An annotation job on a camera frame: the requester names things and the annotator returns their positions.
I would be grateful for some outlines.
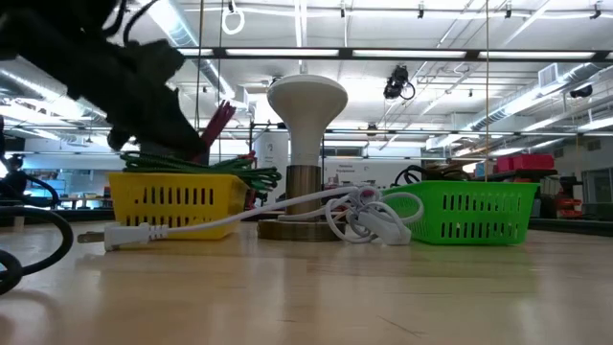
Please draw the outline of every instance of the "white extension cord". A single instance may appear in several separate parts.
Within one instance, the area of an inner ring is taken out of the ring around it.
[[[364,196],[364,193],[367,191],[372,192],[372,195]],[[207,230],[241,219],[247,219],[263,212],[274,211],[287,206],[318,200],[323,197],[339,195],[345,196],[329,200],[326,205],[319,210],[301,215],[279,216],[278,220],[312,219],[316,216],[325,215],[330,229],[343,241],[364,243],[370,242],[376,238],[381,238],[385,244],[399,245],[408,244],[411,240],[411,230],[406,227],[406,224],[418,221],[423,216],[423,203],[421,199],[410,193],[393,193],[381,196],[379,190],[369,186],[361,188],[342,187],[294,197],[225,219],[192,226],[182,226],[170,229],[167,225],[149,225],[148,223],[141,223],[138,226],[111,224],[104,228],[104,248],[110,251],[118,248],[122,244],[147,243],[149,241],[165,239],[169,234]],[[396,197],[409,197],[415,200],[419,205],[418,211],[411,217],[400,218],[390,206],[383,202]],[[332,218],[332,210],[341,205],[347,207],[347,210],[337,215],[335,218]],[[347,236],[336,227],[335,221],[342,217],[347,218],[350,228],[357,237]]]

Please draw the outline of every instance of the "plastic basket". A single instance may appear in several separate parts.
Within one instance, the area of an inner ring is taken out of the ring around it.
[[[244,209],[248,186],[230,174],[109,174],[115,219],[122,225],[141,222],[170,228],[225,219]],[[238,223],[202,232],[172,234],[176,240],[218,240]]]
[[[409,228],[432,244],[518,244],[526,239],[536,183],[423,181],[383,192],[412,193],[423,202],[423,218]],[[387,201],[401,217],[418,210],[408,198]]]

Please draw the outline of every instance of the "wooden table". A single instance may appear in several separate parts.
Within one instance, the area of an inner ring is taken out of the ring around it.
[[[386,247],[258,241],[241,227],[106,254],[75,244],[0,297],[0,344],[613,343],[613,239]],[[45,229],[0,243],[31,262],[59,241]]]

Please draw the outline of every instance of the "red container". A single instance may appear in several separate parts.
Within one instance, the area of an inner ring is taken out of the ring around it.
[[[520,154],[513,158],[515,170],[552,170],[554,157],[551,154]]]
[[[500,157],[496,160],[496,167],[499,173],[511,172],[513,168],[513,157]]]

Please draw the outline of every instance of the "ceiling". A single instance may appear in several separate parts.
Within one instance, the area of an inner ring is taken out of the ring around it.
[[[200,1],[171,0],[178,4],[188,24],[197,33],[200,20]],[[244,9],[244,27],[237,34],[221,30],[222,12],[228,1],[205,1],[202,16],[202,45],[207,47],[296,47],[295,1],[252,0],[236,1]],[[602,1],[603,16],[559,19],[561,16],[586,16],[594,12],[594,0],[545,1],[513,0],[511,18],[500,16],[507,9],[507,1],[490,0],[492,18],[486,26],[485,0],[424,0],[424,15],[417,18],[421,1],[411,0],[345,0],[352,15],[341,18],[341,0],[302,0],[306,4],[306,29],[302,30],[303,47],[347,46],[406,49],[466,48],[466,49],[550,49],[550,50],[608,50],[613,47],[610,28],[613,19],[613,0]],[[547,4],[547,10],[534,21],[529,17]],[[228,27],[235,28],[238,15],[228,16]],[[161,26],[145,15],[137,22],[131,37],[141,42],[167,38]],[[234,88],[245,87],[250,102],[257,103],[256,122],[279,119],[266,109],[266,85],[273,77],[300,73],[297,60],[225,59],[213,61],[220,75]],[[349,103],[332,123],[336,127],[365,127],[377,123],[379,128],[410,126],[428,129],[458,128],[457,116],[471,116],[509,94],[537,80],[537,73],[549,63],[466,63],[422,61],[364,61],[364,60],[308,60],[304,62],[310,74],[328,77],[340,82],[348,91]],[[417,88],[417,96],[409,102],[385,101],[382,95],[386,79],[395,66],[405,65]],[[468,73],[468,77],[454,84]],[[197,70],[191,61],[172,78],[171,82],[182,92],[182,108],[188,118],[195,114]],[[215,90],[201,78],[200,86],[209,92],[201,93],[200,114],[210,117],[216,108]],[[608,95],[608,80],[595,84],[593,98]],[[432,102],[440,99],[436,105]],[[513,118],[530,117],[535,121],[550,117],[561,110],[561,96],[528,108]],[[588,100],[569,100],[567,106]],[[232,126],[244,126],[250,114],[240,112]],[[523,121],[506,121],[508,130],[519,130]]]

